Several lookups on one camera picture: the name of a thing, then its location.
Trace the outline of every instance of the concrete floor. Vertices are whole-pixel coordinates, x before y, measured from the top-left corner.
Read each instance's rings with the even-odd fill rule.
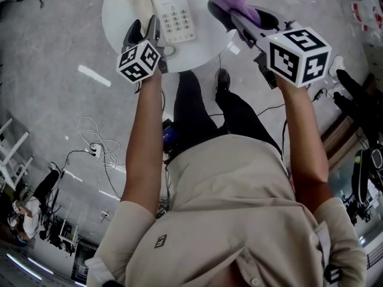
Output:
[[[127,84],[115,71],[117,54],[107,42],[101,24],[104,0],[43,1],[42,9],[38,0],[7,4],[0,20],[0,51],[4,63],[1,121],[10,116],[15,119],[7,137],[18,137],[25,130],[31,134],[20,154],[25,159],[34,156],[28,176],[32,187],[45,177],[49,162],[54,161],[62,167],[70,151],[87,147],[77,132],[81,116],[92,117],[103,138],[115,139],[121,144],[116,155],[124,164],[138,99],[133,93],[135,87]],[[343,55],[346,69],[358,82],[363,82],[368,72],[366,59],[361,44],[352,38],[342,16],[341,0],[248,0],[248,3],[271,8],[290,20],[297,20],[302,26],[314,28],[332,45],[333,56]],[[239,54],[230,50],[221,53],[222,67],[228,69],[232,77],[231,90],[243,97],[256,112],[282,104],[279,90],[269,88],[253,62],[257,50],[250,50],[237,35],[233,42],[240,49]],[[80,65],[111,81],[111,87],[80,73]],[[194,70],[210,114],[220,112],[214,102],[214,78],[218,67],[219,58],[216,57]],[[310,95],[314,96],[321,87],[331,88],[333,83],[327,81],[328,84],[313,85]],[[169,115],[173,114],[177,85],[177,74],[163,76],[165,113]],[[326,97],[314,106],[323,132],[340,111]],[[217,124],[223,123],[222,117],[213,118]],[[281,144],[284,108],[265,112],[260,119]],[[84,123],[82,127],[89,129],[89,124]],[[288,143],[285,149],[288,161]],[[82,182],[65,175],[58,199],[62,207],[57,214],[65,216],[72,202],[69,221],[75,224],[81,218],[81,235],[98,243],[109,223],[106,220],[101,223],[101,209],[113,212],[118,202],[98,192],[103,168],[97,166],[93,157],[84,153],[72,154],[66,168]],[[121,194],[125,174],[113,171],[110,175],[116,191]],[[101,190],[114,194],[105,174],[100,186]]]

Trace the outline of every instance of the white cube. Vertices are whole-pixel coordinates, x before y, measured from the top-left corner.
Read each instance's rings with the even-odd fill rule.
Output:
[[[160,54],[148,41],[128,49],[117,58],[117,72],[131,84],[151,77],[156,70]]]
[[[323,79],[329,67],[331,46],[313,29],[293,29],[260,39],[268,69],[296,87]]]

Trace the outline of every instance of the shirt button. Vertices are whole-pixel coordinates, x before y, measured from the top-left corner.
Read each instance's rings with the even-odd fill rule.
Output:
[[[259,286],[261,285],[261,280],[260,279],[252,279],[250,281],[250,283],[253,285],[253,286]]]

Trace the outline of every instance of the purple cloth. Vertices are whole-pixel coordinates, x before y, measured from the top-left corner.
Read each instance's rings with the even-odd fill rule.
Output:
[[[256,26],[261,26],[261,18],[258,12],[246,4],[246,0],[212,0],[225,12],[236,10],[251,20]]]

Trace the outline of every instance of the shirt logo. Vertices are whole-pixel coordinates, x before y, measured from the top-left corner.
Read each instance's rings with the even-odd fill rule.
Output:
[[[156,245],[154,246],[155,249],[160,248],[165,244],[166,236],[167,235],[162,235],[158,237]]]

